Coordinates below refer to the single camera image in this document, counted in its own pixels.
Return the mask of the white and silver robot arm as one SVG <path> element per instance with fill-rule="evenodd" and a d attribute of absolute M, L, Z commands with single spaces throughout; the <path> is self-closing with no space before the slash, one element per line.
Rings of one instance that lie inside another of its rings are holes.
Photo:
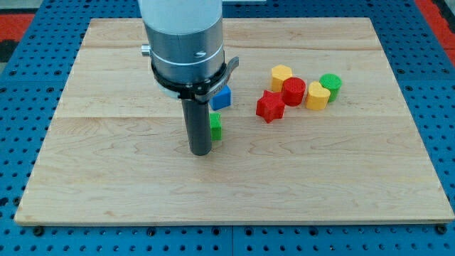
<path fill-rule="evenodd" d="M 225 62 L 221 0 L 140 0 L 139 8 L 161 91 L 177 98 L 165 81 L 198 84 L 216 76 Z"/>

